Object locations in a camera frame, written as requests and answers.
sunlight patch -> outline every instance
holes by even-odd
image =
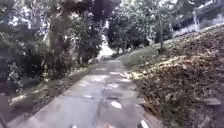
[[[119,108],[119,109],[122,108],[121,104],[118,103],[118,102],[116,102],[116,101],[113,101],[113,102],[111,102],[110,104],[111,104],[113,107],[115,107],[115,108]]]

grassy slope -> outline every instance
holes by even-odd
[[[217,97],[223,91],[220,85],[224,25],[169,40],[165,46],[164,55],[157,54],[155,49],[159,45],[155,44],[118,59],[130,69],[140,93],[160,113],[166,126],[199,127],[207,119],[213,123],[205,123],[204,127],[223,124],[224,120],[217,120],[217,112],[205,105],[203,99],[224,99],[223,95]]]

fallen leaves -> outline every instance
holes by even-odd
[[[145,62],[136,65],[134,61],[131,78],[167,127],[206,127],[212,119],[208,106],[221,104],[219,99],[211,98],[217,93],[217,74],[224,73],[224,31],[220,27],[224,28],[213,27],[174,39],[171,42],[175,45],[169,44],[166,56],[149,51],[144,55]]]

concrete path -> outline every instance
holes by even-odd
[[[89,75],[17,128],[159,128],[138,105],[135,85],[121,62],[97,65]]]

tree trunk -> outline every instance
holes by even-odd
[[[164,50],[164,42],[163,42],[163,23],[162,23],[162,18],[161,14],[158,11],[158,17],[159,17],[159,27],[160,27],[160,52]]]

